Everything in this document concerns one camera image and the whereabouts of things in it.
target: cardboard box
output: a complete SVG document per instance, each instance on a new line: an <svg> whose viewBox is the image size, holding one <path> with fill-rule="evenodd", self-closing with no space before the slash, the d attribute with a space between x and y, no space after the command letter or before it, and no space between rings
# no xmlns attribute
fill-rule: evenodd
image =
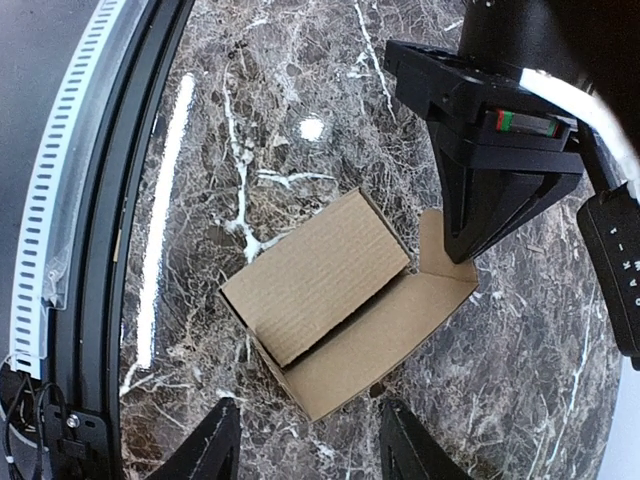
<svg viewBox="0 0 640 480"><path fill-rule="evenodd" d="M354 190L221 289L256 349L311 420L377 382L477 287L444 251L442 214L420 221L420 271L373 202Z"/></svg>

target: open box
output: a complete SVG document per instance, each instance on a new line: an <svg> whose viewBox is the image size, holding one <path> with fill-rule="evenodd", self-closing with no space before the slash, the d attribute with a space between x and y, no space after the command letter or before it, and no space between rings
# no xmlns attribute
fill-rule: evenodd
<svg viewBox="0 0 640 480"><path fill-rule="evenodd" d="M256 349L309 418L362 392L415 350L477 287L444 250L442 214L420 220L419 272L382 213L353 190L221 288Z"/></svg>

